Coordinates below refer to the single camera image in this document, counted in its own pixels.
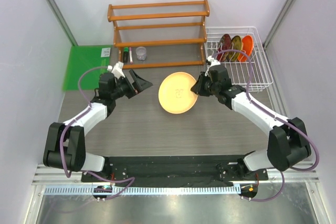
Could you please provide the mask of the cream yellow plate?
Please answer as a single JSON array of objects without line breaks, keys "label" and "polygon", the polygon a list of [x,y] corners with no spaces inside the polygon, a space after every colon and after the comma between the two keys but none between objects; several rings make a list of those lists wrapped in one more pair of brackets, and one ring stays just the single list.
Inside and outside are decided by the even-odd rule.
[{"label": "cream yellow plate", "polygon": [[196,103],[198,95],[191,91],[196,79],[187,72],[175,72],[161,83],[158,99],[161,107],[171,114],[182,114]]}]

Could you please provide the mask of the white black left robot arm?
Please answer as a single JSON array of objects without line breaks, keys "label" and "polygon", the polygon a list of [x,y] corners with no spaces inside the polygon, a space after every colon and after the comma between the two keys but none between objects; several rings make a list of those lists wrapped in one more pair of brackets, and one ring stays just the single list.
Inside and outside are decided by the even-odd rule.
[{"label": "white black left robot arm", "polygon": [[85,136],[98,123],[108,118],[116,107],[116,100],[128,99],[153,86],[153,83],[129,71],[133,82],[121,69],[100,75],[95,95],[88,106],[75,117],[63,123],[49,126],[43,156],[47,167],[63,169],[66,176],[71,172],[93,172],[98,180],[105,182],[112,174],[106,158],[86,151]]}]

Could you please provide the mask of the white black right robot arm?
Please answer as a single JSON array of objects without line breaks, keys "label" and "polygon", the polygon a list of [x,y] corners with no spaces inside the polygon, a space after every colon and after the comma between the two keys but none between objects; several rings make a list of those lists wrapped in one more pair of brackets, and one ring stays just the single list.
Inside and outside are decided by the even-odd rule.
[{"label": "white black right robot arm", "polygon": [[250,179],[257,170],[264,168],[284,172],[311,155],[304,122],[275,113],[245,88],[233,85],[224,66],[216,65],[202,71],[191,91],[203,97],[215,96],[219,103],[249,119],[268,137],[265,150],[252,151],[239,160],[237,173],[242,179]]}]

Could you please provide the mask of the dark red patterned plate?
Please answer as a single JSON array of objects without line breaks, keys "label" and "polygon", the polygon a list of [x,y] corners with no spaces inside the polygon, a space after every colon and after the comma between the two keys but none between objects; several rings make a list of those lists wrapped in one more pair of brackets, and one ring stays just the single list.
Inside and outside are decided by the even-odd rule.
[{"label": "dark red patterned plate", "polygon": [[[232,41],[231,41],[231,37],[229,34],[224,34],[219,43],[218,43],[218,49],[217,52],[221,52],[224,50],[229,50],[232,48]],[[224,62],[226,60],[226,58],[229,55],[229,51],[228,52],[224,52],[224,53],[220,53],[217,55],[217,60],[220,62]]]}]

